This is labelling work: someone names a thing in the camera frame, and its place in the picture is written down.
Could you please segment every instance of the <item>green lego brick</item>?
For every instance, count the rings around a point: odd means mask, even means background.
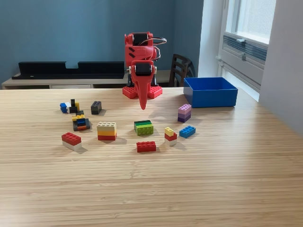
[[[151,121],[150,120],[146,120],[146,121],[134,122],[134,130],[136,131],[136,126],[138,126],[138,125],[145,125],[145,124],[151,124]]]
[[[153,125],[139,125],[136,132],[138,136],[153,134]]]

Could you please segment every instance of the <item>blue plastic bin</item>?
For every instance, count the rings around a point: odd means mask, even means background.
[[[223,77],[185,78],[183,93],[193,108],[235,106],[238,89]]]

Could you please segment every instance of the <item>black tray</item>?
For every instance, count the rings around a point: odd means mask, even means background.
[[[20,62],[20,76],[12,79],[123,79],[123,61],[80,61],[67,69],[65,61]]]

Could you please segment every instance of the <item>red lego brick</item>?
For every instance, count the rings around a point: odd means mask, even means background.
[[[125,95],[126,97],[128,97],[130,99],[138,97],[138,94],[134,87],[124,87],[122,89],[122,93],[123,93],[123,95]]]
[[[156,151],[156,149],[157,149],[157,147],[156,147],[156,143],[154,141],[137,143],[137,152]]]
[[[156,98],[163,93],[163,89],[160,86],[151,87],[150,92],[147,94],[148,98]]]
[[[71,144],[73,146],[81,143],[81,137],[77,136],[75,134],[72,134],[70,132],[62,135],[61,137],[62,137],[62,141],[66,142],[68,144]]]
[[[116,140],[117,139],[117,133],[115,136],[98,136],[98,140]]]
[[[169,136],[166,133],[164,134],[165,139],[167,139],[168,141],[173,141],[177,139],[177,134],[174,132],[173,136]]]

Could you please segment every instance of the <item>window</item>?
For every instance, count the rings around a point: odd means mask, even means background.
[[[268,44],[275,7],[276,0],[230,0],[226,31]]]
[[[218,76],[228,69],[260,90],[276,0],[224,0]]]

